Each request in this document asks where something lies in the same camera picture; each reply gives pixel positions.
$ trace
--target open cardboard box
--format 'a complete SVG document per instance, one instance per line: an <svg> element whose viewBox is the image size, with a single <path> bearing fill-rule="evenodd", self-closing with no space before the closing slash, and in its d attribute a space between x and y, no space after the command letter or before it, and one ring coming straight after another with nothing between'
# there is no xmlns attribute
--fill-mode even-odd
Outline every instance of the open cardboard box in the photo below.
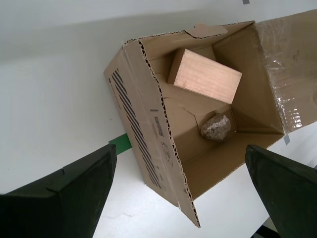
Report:
<svg viewBox="0 0 317 238"><path fill-rule="evenodd" d="M317 119L317 11L142 37L105 70L145 183L200 226L194 200L244 163L248 144L268 147ZM166 83L187 48L239 72L232 105ZM226 141L200 126L224 113Z"/></svg>

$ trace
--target rock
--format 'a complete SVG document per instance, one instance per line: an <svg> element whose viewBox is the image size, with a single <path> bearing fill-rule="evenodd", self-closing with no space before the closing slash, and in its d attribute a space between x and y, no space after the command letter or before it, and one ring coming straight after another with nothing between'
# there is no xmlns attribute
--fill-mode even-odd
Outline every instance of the rock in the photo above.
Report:
<svg viewBox="0 0 317 238"><path fill-rule="evenodd" d="M209 140L223 141L231 129L231 124L226 115L217 114L201 128L201 134Z"/></svg>

